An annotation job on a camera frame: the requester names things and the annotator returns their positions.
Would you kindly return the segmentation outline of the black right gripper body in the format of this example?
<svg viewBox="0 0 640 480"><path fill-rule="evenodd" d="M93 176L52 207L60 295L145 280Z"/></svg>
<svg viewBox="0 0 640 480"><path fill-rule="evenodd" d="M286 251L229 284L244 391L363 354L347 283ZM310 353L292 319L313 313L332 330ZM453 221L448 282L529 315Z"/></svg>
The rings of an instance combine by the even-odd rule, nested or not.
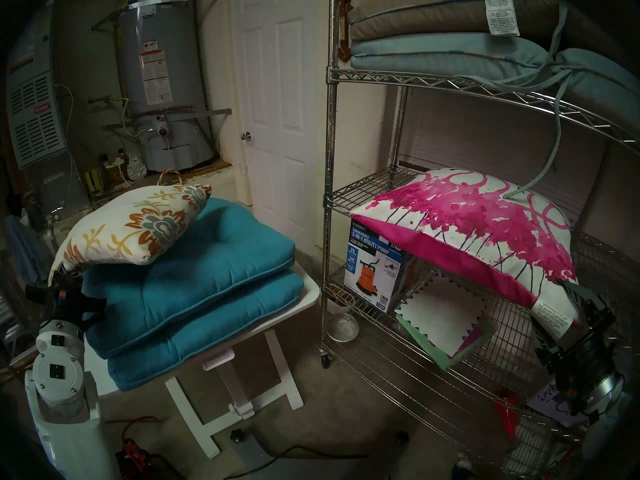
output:
<svg viewBox="0 0 640 480"><path fill-rule="evenodd" d="M569 349L558 345L553 358L538 358L566 395L570 415L603 415L622 393L622 374L613 360L616 344L606 345L606 329L590 328Z"/></svg>

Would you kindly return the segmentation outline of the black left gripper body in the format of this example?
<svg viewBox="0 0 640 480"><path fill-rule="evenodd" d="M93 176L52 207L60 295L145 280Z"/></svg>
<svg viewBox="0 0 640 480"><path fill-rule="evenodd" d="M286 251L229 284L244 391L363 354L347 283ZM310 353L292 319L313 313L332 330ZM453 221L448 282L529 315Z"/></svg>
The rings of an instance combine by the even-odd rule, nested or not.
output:
<svg viewBox="0 0 640 480"><path fill-rule="evenodd" d="M70 323L80 330L89 330L105 320L107 299L89 297L82 293L83 278L70 273L54 273L48 287L25 286L25 297L42 305L42 330L52 320Z"/></svg>

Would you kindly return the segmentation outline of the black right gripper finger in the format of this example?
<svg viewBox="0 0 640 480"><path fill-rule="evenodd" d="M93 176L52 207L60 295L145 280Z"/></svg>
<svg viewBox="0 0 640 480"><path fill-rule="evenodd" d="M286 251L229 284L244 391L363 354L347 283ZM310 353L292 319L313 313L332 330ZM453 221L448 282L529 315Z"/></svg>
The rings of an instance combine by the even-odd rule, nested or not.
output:
<svg viewBox="0 0 640 480"><path fill-rule="evenodd" d="M615 315L599 295L568 280L560 279L559 285L584 316L589 328L609 328L615 322Z"/></svg>
<svg viewBox="0 0 640 480"><path fill-rule="evenodd" d="M553 358L558 352L558 344L535 318L531 318L535 340L535 353L538 358Z"/></svg>

